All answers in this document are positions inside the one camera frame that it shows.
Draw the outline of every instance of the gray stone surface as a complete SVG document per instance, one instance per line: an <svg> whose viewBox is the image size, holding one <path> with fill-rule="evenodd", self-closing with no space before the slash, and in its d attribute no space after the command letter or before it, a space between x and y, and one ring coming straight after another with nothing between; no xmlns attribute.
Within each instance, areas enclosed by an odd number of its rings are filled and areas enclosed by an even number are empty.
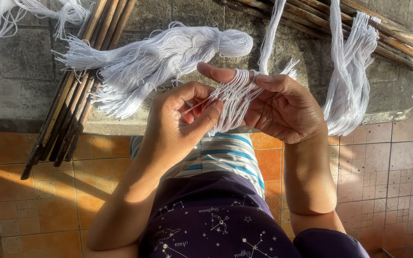
<svg viewBox="0 0 413 258"><path fill-rule="evenodd" d="M58 10L56 0L43 0ZM82 0L89 8L94 0ZM404 23L413 30L413 0L362 1L371 9ZM169 22L180 21L187 26L216 26L247 32L254 38L249 56L241 58L214 57L210 63L219 67L257 69L260 45L268 22L224 8L210 0L138 0L119 45L126 45L149 36L155 29L166 29ZM47 114L55 89L63 76L63 65L54 61L54 54L66 51L66 44L54 40L56 20L38 20L27 15L19 23L14 37L0 39L0 131L36 133ZM66 31L76 34L77 26ZM297 80L308 87L323 105L329 86L332 62L330 43L322 42L290 27L279 26L269 71L279 73L291 59L300 59L296 66ZM367 70L371 83L370 104L364 124L403 120L413 114L413 73L377 59ZM184 81L214 82L193 72L181 77ZM91 134L143 134L152 99L172 88L167 81L152 92L141 108L130 118L107 117L96 108L85 127ZM250 131L242 127L239 131Z"/></svg>

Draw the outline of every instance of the knot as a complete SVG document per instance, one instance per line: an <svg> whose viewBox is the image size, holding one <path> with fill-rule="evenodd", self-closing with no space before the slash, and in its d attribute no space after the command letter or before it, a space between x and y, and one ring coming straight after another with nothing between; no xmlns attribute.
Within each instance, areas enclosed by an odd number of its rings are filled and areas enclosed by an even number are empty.
<svg viewBox="0 0 413 258"><path fill-rule="evenodd" d="M214 45L214 49L216 53L219 53L219 44L221 44L221 35L223 32L219 31L216 38L216 44Z"/></svg>

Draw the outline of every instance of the orange floor tile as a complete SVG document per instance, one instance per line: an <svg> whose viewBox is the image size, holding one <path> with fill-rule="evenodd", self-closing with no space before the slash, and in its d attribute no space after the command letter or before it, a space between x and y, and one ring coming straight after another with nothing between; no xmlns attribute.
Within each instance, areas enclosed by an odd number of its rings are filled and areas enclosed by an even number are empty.
<svg viewBox="0 0 413 258"><path fill-rule="evenodd" d="M35 134L0 133L0 258L77 258L91 221L130 165L129 136L84 135L72 162L42 162L20 181ZM266 202L293 239L284 143L252 134ZM413 257L413 116L329 138L337 213L371 257Z"/></svg>

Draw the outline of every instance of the person's right hand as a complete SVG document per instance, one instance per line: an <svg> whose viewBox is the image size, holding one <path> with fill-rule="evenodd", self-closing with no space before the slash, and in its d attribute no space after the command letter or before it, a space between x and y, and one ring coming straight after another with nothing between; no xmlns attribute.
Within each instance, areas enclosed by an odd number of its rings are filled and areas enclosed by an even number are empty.
<svg viewBox="0 0 413 258"><path fill-rule="evenodd" d="M198 71L217 82L227 83L236 71L199 63ZM327 135L323 111L310 91L287 75L256 76L264 89L251 103L244 123L288 144L302 142L313 135Z"/></svg>

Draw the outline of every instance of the person's left hand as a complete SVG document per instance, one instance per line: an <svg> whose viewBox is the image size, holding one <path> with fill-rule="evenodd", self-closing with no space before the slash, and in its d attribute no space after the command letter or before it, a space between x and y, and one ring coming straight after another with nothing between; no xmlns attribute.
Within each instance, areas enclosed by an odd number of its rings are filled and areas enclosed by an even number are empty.
<svg viewBox="0 0 413 258"><path fill-rule="evenodd" d="M217 123L224 103L214 102L203 111L199 106L184 117L181 113L190 109L186 102L195 105L207 99L212 91L213 87L192 81L157 96L152 101L146 133L135 161L168 170L185 158Z"/></svg>

